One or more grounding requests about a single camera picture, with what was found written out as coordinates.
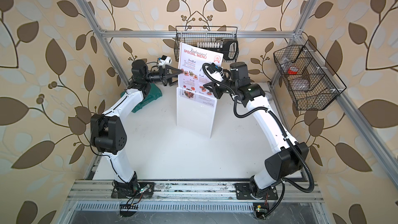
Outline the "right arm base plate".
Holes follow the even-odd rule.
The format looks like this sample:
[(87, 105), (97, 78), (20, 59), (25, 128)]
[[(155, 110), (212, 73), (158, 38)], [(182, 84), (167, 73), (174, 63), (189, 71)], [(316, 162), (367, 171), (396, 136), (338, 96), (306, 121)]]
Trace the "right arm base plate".
[(238, 200), (278, 200), (276, 188), (259, 189), (254, 183), (236, 183), (236, 197)]

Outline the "restaurant menu sheet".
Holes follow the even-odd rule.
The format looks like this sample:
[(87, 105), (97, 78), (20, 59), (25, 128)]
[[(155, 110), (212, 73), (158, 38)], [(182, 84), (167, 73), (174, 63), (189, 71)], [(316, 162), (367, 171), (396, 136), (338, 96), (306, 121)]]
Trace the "restaurant menu sheet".
[(221, 67), (223, 54), (180, 43), (179, 47), (179, 69), (178, 87), (200, 93), (214, 98), (214, 95), (204, 85), (211, 83), (211, 80), (203, 72), (204, 63)]

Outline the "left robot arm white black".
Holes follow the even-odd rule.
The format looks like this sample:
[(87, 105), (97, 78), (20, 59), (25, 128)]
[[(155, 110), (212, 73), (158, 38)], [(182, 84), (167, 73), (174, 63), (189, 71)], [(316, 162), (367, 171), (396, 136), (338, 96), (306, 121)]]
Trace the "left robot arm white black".
[(182, 73), (170, 66), (171, 58), (158, 58), (157, 69), (150, 71), (143, 60), (132, 63), (132, 77), (125, 94), (102, 114), (94, 114), (90, 120), (90, 146), (96, 148), (98, 156), (106, 157), (114, 170), (114, 186), (119, 190), (129, 190), (133, 194), (140, 191), (136, 172), (132, 169), (124, 147), (127, 134), (123, 123), (125, 118), (143, 100), (148, 98), (152, 84), (172, 86), (173, 80)]

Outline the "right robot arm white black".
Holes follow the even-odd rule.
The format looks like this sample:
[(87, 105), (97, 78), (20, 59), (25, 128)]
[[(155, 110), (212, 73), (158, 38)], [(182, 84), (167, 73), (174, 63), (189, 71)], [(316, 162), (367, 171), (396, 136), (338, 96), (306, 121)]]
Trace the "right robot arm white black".
[(233, 100), (235, 117), (254, 116), (269, 142), (271, 156), (265, 159), (265, 168), (251, 177), (251, 194), (261, 198), (266, 190), (285, 182), (301, 192), (311, 193), (315, 182), (305, 161), (309, 148), (284, 127), (272, 110), (265, 91), (251, 82), (247, 64), (235, 62), (230, 65), (230, 70), (225, 70), (214, 63), (204, 63), (202, 71), (210, 80), (204, 88), (217, 99), (228, 94)]

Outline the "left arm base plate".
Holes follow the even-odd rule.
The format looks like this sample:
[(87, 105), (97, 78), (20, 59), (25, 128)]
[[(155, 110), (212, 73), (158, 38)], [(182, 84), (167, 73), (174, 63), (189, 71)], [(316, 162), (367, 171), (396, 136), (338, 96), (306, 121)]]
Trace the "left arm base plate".
[(154, 185), (153, 182), (145, 182), (145, 183), (120, 183), (118, 181), (113, 181), (113, 190), (111, 194), (111, 198), (113, 199), (127, 199), (127, 198), (151, 198), (154, 193)]

